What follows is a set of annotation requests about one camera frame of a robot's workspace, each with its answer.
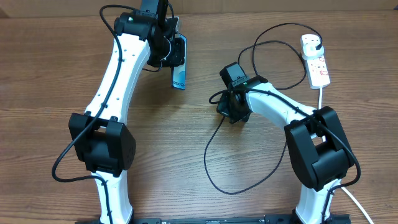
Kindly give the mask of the white power strip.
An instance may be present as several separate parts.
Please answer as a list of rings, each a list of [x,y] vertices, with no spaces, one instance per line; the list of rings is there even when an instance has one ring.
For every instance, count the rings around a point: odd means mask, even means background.
[[[320,38],[315,34],[305,34],[300,38],[300,45],[302,47],[305,44],[316,44],[319,46]],[[330,76],[324,55],[313,60],[304,60],[304,62],[311,89],[324,88],[330,84]]]

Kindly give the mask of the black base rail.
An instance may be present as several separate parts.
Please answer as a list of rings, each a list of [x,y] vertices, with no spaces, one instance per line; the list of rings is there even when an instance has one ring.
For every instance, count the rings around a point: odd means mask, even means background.
[[[99,220],[90,222],[75,222],[78,224],[99,224]],[[160,218],[140,218],[129,223],[134,224],[289,224],[301,223],[299,218],[293,215],[265,215],[263,217],[239,217],[239,218],[209,218],[209,219],[173,219],[162,220]],[[331,215],[326,223],[331,224],[350,224],[349,215]]]

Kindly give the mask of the white charger plug adapter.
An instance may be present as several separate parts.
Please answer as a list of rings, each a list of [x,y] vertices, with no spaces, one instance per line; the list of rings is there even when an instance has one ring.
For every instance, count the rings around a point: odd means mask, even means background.
[[[302,46],[302,57],[304,60],[313,60],[324,55],[324,47],[317,49],[316,44],[305,44]]]

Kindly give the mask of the brown cardboard backdrop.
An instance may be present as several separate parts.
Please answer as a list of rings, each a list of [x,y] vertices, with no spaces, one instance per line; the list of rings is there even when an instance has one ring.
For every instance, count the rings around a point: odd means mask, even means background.
[[[397,0],[170,0],[176,14],[391,10]],[[1,0],[2,18],[97,16],[100,7],[140,0]]]

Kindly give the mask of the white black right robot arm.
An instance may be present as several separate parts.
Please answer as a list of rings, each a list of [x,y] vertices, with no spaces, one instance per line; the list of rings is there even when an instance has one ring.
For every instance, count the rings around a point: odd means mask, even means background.
[[[289,223],[350,223],[334,215],[335,190],[357,183],[361,169],[340,119],[329,106],[315,109],[282,94],[263,77],[224,78],[217,112],[230,123],[246,122],[257,113],[284,130],[290,163],[302,183],[300,199]]]

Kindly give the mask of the blue screen smartphone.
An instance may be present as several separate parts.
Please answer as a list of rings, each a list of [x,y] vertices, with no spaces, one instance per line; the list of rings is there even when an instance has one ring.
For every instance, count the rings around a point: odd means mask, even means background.
[[[187,38],[182,34],[177,34],[175,41],[176,44],[181,46],[180,55],[182,56],[182,64],[172,69],[172,87],[179,90],[185,90],[187,69]]]

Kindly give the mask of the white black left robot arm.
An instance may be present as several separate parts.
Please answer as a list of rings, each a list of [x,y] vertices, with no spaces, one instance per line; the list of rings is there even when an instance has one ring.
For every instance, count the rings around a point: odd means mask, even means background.
[[[186,88],[187,39],[179,17],[124,12],[115,20],[113,53],[101,85],[83,114],[73,113],[69,130],[78,159],[85,163],[98,189],[97,223],[133,223],[127,171],[136,140],[127,128],[129,105],[145,65],[171,69],[171,86]]]

